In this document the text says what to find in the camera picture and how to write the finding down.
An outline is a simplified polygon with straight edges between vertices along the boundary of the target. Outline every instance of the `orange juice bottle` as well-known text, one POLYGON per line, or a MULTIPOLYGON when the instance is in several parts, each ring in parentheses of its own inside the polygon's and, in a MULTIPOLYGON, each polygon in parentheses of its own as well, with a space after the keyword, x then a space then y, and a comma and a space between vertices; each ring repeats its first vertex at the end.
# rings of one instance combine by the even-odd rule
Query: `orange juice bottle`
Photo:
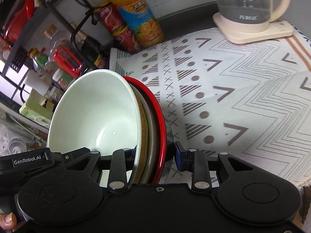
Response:
POLYGON ((110 1, 117 6, 143 47, 148 48, 163 41, 163 31, 145 0, 110 1))

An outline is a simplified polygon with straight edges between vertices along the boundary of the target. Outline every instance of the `fingernail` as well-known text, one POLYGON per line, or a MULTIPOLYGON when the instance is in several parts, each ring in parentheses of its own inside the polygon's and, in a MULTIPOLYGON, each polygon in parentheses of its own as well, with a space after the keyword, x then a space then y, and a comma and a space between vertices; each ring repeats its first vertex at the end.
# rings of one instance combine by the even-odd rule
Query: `fingernail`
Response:
POLYGON ((10 213, 10 214, 8 214, 8 215, 5 217, 5 222, 6 222, 7 224, 11 224, 11 223, 12 223, 12 215, 13 215, 13 213, 10 213))

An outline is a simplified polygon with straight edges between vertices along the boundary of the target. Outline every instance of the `red can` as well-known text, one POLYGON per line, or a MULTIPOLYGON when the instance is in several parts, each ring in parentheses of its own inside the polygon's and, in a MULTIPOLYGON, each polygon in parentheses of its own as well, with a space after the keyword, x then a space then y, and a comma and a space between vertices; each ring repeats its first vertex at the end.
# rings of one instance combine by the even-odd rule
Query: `red can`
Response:
POLYGON ((97 9, 95 12, 99 14, 101 23, 109 32, 115 32, 116 30, 126 26, 126 23, 119 13, 116 5, 109 1, 105 1, 99 6, 103 6, 103 8, 97 9))
POLYGON ((135 37, 134 32, 128 26, 124 26, 114 32, 112 36, 119 41, 124 50, 129 53, 135 53, 140 49, 140 44, 135 37))

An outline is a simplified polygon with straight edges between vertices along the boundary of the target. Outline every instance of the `stacked bowl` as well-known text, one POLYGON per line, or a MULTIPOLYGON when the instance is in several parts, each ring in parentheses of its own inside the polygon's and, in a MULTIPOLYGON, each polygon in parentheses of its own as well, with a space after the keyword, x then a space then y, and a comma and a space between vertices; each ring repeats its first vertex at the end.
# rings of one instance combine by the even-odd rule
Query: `stacked bowl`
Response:
MULTIPOLYGON (((101 156, 136 148, 129 184, 158 183, 165 163, 166 127, 161 107, 140 81, 96 70, 75 81, 52 118, 47 146, 67 153, 82 147, 101 156)), ((100 186, 106 187, 109 170, 100 186)))

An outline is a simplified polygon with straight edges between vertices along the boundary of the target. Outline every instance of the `red bowl rim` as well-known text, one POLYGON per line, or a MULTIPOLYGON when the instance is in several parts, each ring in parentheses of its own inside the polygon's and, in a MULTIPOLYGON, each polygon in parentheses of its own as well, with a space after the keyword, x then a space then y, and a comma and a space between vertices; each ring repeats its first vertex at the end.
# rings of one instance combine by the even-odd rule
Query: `red bowl rim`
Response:
POLYGON ((128 77, 128 76, 123 76, 123 77, 125 78, 125 80, 128 83, 131 83, 131 84, 139 87, 141 90, 143 90, 146 93, 146 95, 151 100, 153 107, 155 108, 155 112, 156 112, 158 120, 159 120, 160 138, 161 138, 160 155, 159 155, 156 173, 155 173, 153 180, 152 180, 152 184, 158 184, 160 179, 161 179, 161 175, 162 175, 164 164, 165 164, 166 145, 167 145, 166 144, 167 143, 167 141, 166 141, 166 126, 165 126, 163 112, 162 112, 162 109, 160 107, 160 104, 158 103, 158 100, 156 99, 154 94, 150 91, 150 89, 147 86, 145 86, 139 80, 136 80, 132 77, 128 77))

